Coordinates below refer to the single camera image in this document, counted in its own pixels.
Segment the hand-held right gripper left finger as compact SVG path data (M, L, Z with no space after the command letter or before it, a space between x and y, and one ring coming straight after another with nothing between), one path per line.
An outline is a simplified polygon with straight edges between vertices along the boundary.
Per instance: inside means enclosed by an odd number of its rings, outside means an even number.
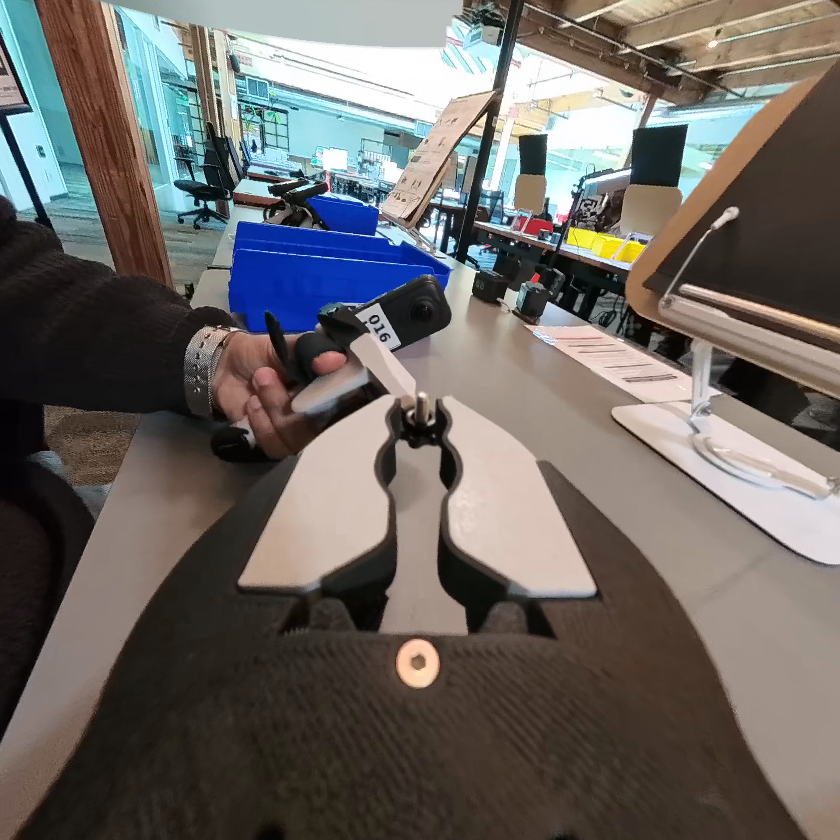
M392 536L386 477L398 401L374 401L305 447L238 578L247 592L307 595L373 559Z

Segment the blue bin with sticker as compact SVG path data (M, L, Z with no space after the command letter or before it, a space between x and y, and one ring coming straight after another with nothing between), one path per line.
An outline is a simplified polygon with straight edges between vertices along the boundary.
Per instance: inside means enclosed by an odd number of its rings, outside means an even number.
M240 222L227 303L252 332L269 311L291 333L316 327L332 303L363 304L421 276L446 288L451 269L408 244L319 229Z

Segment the person's left hand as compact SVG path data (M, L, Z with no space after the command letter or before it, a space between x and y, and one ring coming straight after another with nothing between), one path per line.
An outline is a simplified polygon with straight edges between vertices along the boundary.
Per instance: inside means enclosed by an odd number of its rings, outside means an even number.
M319 434L312 421L292 411L296 390L269 336L230 336L213 379L215 405L228 421L247 419L257 447L269 459L297 455Z

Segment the metal wristwatch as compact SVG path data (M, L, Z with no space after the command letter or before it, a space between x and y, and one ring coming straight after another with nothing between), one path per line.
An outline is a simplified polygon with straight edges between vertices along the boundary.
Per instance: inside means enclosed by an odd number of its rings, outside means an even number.
M217 406L214 381L232 336L242 329L224 325L199 328L185 348L183 360L183 390L190 415L202 419L221 420L227 415Z

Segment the thick wooden post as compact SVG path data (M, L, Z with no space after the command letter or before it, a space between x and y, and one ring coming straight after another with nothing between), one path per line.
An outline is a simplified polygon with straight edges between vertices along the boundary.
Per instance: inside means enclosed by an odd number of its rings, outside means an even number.
M35 6L114 267L174 289L112 7Z

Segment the plain blue bin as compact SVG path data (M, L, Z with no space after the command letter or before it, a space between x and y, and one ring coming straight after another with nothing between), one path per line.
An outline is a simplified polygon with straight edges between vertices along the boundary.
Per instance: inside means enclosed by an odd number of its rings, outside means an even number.
M343 194L326 192L308 199L328 229L350 235L375 236L379 223L376 206Z

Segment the small yellow bin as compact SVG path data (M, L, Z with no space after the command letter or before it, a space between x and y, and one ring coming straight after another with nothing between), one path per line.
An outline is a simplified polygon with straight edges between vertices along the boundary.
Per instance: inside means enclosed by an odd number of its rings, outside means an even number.
M587 228L571 227L564 244L576 254L632 264L641 256L648 243Z

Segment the brown cardboard board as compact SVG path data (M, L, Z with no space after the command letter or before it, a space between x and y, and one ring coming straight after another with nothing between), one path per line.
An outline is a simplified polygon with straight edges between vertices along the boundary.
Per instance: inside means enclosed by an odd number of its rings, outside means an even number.
M447 104L382 203L381 217L404 228L417 226L443 184L452 153L497 99L496 91L487 91Z

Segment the printed paper sheets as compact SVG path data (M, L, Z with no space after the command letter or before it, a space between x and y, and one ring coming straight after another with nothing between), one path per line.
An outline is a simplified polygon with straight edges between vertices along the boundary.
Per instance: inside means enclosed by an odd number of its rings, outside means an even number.
M641 403L687 403L691 379L653 355L592 325L529 325L532 335Z

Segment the black metal pole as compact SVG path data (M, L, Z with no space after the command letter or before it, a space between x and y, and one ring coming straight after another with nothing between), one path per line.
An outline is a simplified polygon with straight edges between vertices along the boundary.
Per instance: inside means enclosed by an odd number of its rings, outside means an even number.
M485 127L481 136L476 169L469 191L469 198L464 211L463 223L458 236L458 246L455 253L455 259L461 264L465 264L469 256L469 243L476 221L476 214L480 203L484 179L487 173L487 166L490 158L491 147L495 138L501 103L508 82L512 54L517 41L518 29L524 4L524 1L510 1L508 5L507 18L500 44L497 70L493 82L492 96L486 110Z

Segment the white stand base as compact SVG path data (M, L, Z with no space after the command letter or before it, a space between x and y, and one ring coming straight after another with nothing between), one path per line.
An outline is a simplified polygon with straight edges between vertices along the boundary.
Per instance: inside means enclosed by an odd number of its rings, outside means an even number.
M687 402L617 406L612 418L788 550L838 566L838 478Z

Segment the black framed floor sign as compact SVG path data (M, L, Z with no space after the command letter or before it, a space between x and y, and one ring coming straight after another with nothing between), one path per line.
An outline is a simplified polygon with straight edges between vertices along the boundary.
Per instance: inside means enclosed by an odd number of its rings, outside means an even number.
M7 52L4 37L1 36L1 131L34 208L37 223L53 230L53 224L40 200L35 181L9 123L10 117L32 111L24 86Z

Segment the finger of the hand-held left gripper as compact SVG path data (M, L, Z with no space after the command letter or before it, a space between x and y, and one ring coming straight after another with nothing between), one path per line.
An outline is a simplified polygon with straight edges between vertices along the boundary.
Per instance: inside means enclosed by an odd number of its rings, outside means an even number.
M350 343L349 352L368 371L371 382L377 383L383 392L399 398L402 409L408 411L416 407L415 380L384 342L365 331Z
M376 398L376 383L362 364L345 364L319 376L296 394L290 403L294 414L310 419L342 419Z

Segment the black office chair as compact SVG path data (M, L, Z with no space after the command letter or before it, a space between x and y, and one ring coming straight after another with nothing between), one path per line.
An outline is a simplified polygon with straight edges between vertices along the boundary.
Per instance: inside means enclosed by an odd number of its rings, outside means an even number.
M177 155L175 162L183 165L188 177L174 181L174 187L192 198L194 209L177 214L178 224L192 219L195 230L202 224L218 221L225 224L228 216L210 207L210 204L227 203L234 198L236 187L246 178L246 168L237 153L235 144L227 135L219 135L211 122L206 123L205 151L202 160Z

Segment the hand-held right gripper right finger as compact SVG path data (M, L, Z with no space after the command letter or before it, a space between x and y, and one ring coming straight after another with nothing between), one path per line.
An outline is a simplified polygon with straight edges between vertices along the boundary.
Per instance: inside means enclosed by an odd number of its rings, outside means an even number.
M526 601L588 599L596 584L539 462L506 429L455 398L443 422L440 549L453 598L479 584Z

